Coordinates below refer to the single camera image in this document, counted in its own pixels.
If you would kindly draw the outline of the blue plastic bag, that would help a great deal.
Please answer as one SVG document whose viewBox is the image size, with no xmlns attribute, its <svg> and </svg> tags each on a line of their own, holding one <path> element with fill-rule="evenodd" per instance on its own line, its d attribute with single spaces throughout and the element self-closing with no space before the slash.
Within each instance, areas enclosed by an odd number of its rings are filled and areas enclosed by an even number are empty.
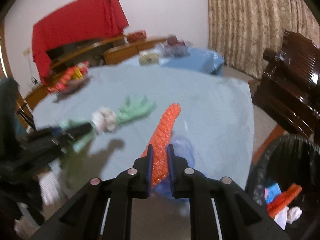
<svg viewBox="0 0 320 240">
<path fill-rule="evenodd" d="M 184 191 L 188 189 L 188 183 L 185 181 L 186 168 L 195 167 L 194 148 L 184 136 L 174 136 L 170 139 L 169 144 L 174 148 L 174 174 L 175 174 L 175 195 L 171 195 L 169 175 L 153 188 L 153 192 L 157 196 L 174 199 L 184 196 Z"/>
</svg>

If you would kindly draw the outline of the white wrapper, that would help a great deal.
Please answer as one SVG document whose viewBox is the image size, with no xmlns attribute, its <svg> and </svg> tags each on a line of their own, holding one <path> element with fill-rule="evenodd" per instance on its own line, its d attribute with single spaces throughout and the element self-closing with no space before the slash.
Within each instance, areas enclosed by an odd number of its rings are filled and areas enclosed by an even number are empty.
<svg viewBox="0 0 320 240">
<path fill-rule="evenodd" d="M 110 108 L 101 107 L 92 113 L 92 122 L 99 133 L 112 132 L 117 126 L 116 117 L 116 114 Z"/>
</svg>

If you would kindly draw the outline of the orange foam net sleeve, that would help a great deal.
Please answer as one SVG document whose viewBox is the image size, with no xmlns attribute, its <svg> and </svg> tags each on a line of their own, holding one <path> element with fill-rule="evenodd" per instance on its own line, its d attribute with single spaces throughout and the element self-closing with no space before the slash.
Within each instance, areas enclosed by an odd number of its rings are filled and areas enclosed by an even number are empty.
<svg viewBox="0 0 320 240">
<path fill-rule="evenodd" d="M 276 196 L 272 202 L 267 204 L 268 215 L 274 219 L 280 211 L 288 206 L 302 191 L 302 187 L 297 184 L 292 184 L 289 189 Z"/>
</svg>

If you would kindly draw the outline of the white paper ball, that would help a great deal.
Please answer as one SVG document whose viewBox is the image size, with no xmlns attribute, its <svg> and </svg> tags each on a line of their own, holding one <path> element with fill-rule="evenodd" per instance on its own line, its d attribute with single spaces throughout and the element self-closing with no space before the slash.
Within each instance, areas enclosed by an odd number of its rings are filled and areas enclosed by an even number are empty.
<svg viewBox="0 0 320 240">
<path fill-rule="evenodd" d="M 292 224 L 293 222 L 297 221 L 300 216 L 302 215 L 303 211 L 300 207 L 295 206 L 287 211 L 287 224 Z"/>
</svg>

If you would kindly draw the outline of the black lined trash bin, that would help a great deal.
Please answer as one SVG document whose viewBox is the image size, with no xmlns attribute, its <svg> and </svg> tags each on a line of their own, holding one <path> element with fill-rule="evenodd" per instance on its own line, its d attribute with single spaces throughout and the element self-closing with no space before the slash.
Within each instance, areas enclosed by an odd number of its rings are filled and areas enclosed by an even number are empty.
<svg viewBox="0 0 320 240">
<path fill-rule="evenodd" d="M 264 190 L 272 181 L 283 192 L 293 183 L 302 187 L 290 206 L 303 213 L 285 232 L 291 239 L 319 239 L 319 144 L 294 134 L 272 141 L 249 173 L 245 192 L 266 208 Z"/>
</svg>

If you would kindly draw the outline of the light blue tablecloth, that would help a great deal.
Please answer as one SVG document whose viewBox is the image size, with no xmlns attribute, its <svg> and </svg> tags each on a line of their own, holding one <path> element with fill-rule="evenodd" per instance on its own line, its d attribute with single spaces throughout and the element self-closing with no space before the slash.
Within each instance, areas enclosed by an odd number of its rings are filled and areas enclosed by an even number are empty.
<svg viewBox="0 0 320 240">
<path fill-rule="evenodd" d="M 232 77 L 161 67 L 97 67 L 84 88 L 58 98 L 46 96 L 33 111 L 37 128 L 91 121 L 103 107 L 135 120 L 100 132 L 81 153 L 50 167 L 62 191 L 72 196 L 91 178 L 114 178 L 146 149 L 163 114 L 180 108 L 171 136 L 187 138 L 195 168 L 209 178 L 231 177 L 245 187 L 251 164 L 254 114 L 249 86 Z"/>
</svg>

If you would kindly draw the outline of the small tissue box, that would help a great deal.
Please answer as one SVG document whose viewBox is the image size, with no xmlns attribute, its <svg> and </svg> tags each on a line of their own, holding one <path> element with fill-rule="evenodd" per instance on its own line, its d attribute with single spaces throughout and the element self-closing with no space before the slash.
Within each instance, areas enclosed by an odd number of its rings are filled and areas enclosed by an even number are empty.
<svg viewBox="0 0 320 240">
<path fill-rule="evenodd" d="M 159 55 L 154 52 L 141 52 L 139 55 L 139 64 L 150 65 L 150 64 L 159 64 Z"/>
</svg>

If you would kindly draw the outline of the wooden cabinet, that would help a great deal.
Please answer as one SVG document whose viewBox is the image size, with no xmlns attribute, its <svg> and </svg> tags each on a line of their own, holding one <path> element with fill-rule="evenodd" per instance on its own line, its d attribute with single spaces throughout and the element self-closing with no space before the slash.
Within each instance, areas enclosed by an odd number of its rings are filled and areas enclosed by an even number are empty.
<svg viewBox="0 0 320 240">
<path fill-rule="evenodd" d="M 88 61 L 91 67 L 119 64 L 141 51 L 154 48 L 166 41 L 165 37 L 144 37 L 128 42 L 128 36 L 92 40 L 52 60 L 47 85 L 39 84 L 25 98 L 18 99 L 18 120 L 24 128 L 35 128 L 32 110 L 48 95 L 48 87 L 54 86 L 68 67 Z"/>
</svg>

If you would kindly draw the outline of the blue face mask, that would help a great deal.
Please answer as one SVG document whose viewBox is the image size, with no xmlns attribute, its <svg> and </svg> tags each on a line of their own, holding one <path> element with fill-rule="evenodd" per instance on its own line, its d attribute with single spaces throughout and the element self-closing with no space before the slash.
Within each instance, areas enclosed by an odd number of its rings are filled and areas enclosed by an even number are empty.
<svg viewBox="0 0 320 240">
<path fill-rule="evenodd" d="M 272 182 L 271 184 L 268 184 L 265 188 L 265 202 L 266 204 L 270 204 L 273 202 L 273 200 L 281 194 L 281 189 L 278 185 L 278 183 Z"/>
</svg>

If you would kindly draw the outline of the darker blue tablecloth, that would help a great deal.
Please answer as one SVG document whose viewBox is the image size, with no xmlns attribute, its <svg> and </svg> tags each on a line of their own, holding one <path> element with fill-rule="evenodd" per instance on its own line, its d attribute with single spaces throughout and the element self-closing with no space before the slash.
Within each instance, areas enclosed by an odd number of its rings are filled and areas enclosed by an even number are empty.
<svg viewBox="0 0 320 240">
<path fill-rule="evenodd" d="M 185 57 L 160 57 L 159 66 L 223 76 L 223 57 L 214 50 L 189 48 Z"/>
</svg>

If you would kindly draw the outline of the bag of red fruit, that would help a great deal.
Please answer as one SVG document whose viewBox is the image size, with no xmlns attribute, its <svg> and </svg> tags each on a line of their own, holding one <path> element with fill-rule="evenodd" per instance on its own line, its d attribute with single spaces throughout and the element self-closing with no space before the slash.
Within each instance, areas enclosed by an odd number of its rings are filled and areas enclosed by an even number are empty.
<svg viewBox="0 0 320 240">
<path fill-rule="evenodd" d="M 185 57 L 189 55 L 192 43 L 178 40 L 176 36 L 168 37 L 164 42 L 156 44 L 156 49 L 162 57 Z"/>
</svg>

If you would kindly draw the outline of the red basket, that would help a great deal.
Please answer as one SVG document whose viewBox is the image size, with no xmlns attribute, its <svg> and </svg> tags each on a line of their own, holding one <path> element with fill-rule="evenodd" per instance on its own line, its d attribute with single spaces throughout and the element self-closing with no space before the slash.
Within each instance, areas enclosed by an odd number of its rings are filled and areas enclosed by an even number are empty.
<svg viewBox="0 0 320 240">
<path fill-rule="evenodd" d="M 135 43 L 138 41 L 144 41 L 147 37 L 145 30 L 139 30 L 134 33 L 129 33 L 126 35 L 126 39 L 128 43 Z"/>
</svg>

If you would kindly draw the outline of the white box in bin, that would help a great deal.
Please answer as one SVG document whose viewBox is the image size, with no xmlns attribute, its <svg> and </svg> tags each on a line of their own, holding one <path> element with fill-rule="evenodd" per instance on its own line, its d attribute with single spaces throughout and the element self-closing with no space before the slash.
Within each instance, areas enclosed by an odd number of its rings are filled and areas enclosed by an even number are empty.
<svg viewBox="0 0 320 240">
<path fill-rule="evenodd" d="M 289 211 L 289 207 L 284 207 L 274 218 L 274 221 L 278 224 L 279 227 L 281 227 L 283 230 L 285 230 L 286 224 L 287 224 L 287 212 Z"/>
</svg>

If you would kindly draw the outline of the red cloth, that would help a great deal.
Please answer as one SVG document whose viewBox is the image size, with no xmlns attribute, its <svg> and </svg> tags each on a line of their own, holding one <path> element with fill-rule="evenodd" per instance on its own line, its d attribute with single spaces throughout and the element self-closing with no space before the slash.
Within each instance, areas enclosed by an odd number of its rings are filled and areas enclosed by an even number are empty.
<svg viewBox="0 0 320 240">
<path fill-rule="evenodd" d="M 42 84 L 50 76 L 47 51 L 66 44 L 119 36 L 129 25 L 119 0 L 76 0 L 33 25 L 32 54 Z"/>
</svg>

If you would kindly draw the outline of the beige patterned curtain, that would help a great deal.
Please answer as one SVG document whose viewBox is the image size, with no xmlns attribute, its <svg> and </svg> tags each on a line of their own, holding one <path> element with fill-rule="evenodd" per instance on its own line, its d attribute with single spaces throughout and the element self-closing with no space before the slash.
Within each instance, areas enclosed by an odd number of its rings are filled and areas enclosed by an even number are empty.
<svg viewBox="0 0 320 240">
<path fill-rule="evenodd" d="M 266 48 L 278 51 L 285 30 L 319 44 L 319 24 L 303 0 L 208 0 L 208 47 L 226 65 L 260 79 Z"/>
</svg>

